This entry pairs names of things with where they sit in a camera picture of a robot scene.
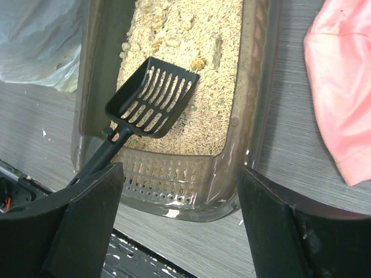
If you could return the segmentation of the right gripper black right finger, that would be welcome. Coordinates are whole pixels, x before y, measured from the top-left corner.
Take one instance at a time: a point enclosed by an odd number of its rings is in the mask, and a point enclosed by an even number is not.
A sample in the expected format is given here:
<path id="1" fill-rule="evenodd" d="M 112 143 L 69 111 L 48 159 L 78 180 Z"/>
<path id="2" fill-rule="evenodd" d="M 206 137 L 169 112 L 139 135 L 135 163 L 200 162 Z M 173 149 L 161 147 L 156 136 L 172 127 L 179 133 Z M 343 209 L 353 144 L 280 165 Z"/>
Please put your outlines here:
<path id="1" fill-rule="evenodd" d="M 237 190 L 257 277 L 369 277 L 370 216 L 241 166 Z"/>

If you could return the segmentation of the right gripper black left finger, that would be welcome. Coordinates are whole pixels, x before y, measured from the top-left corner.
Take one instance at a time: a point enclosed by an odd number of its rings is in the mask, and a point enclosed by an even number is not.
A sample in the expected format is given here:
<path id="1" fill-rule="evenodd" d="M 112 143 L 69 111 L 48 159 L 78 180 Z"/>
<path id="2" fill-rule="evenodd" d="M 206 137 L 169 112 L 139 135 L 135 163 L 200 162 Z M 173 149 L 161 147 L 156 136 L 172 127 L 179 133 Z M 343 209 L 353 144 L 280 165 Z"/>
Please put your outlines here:
<path id="1" fill-rule="evenodd" d="M 1 214 L 1 277 L 100 277 L 122 189 L 114 163 Z"/>

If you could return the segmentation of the black slotted litter scoop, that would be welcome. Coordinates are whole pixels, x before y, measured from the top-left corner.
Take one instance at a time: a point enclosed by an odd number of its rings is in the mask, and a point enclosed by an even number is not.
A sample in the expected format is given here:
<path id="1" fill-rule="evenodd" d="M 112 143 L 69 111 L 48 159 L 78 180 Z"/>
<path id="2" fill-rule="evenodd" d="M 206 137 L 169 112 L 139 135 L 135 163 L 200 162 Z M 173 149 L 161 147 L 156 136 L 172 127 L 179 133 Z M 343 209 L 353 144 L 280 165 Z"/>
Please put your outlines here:
<path id="1" fill-rule="evenodd" d="M 117 126 L 103 129 L 104 142 L 70 184 L 105 168 L 132 135 L 164 137 L 185 110 L 199 79 L 197 73 L 147 58 L 106 103 L 105 113 Z"/>

